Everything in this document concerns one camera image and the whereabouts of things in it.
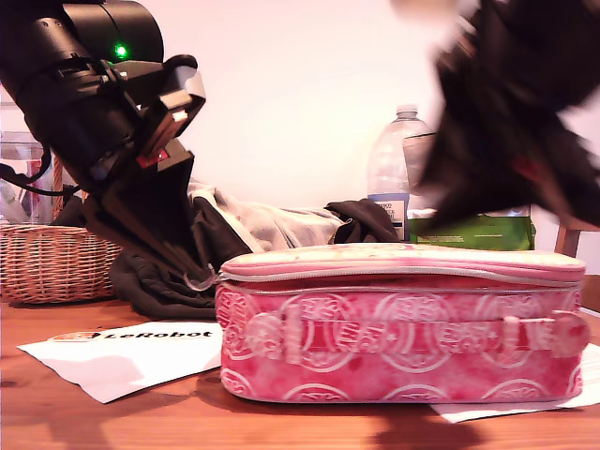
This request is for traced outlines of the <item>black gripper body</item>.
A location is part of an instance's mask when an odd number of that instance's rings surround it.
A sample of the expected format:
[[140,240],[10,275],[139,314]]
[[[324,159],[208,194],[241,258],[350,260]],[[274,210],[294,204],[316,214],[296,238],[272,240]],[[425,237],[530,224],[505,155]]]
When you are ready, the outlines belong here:
[[176,137],[195,116],[178,86],[134,97],[116,83],[32,83],[25,122],[88,192],[185,191],[193,156]]

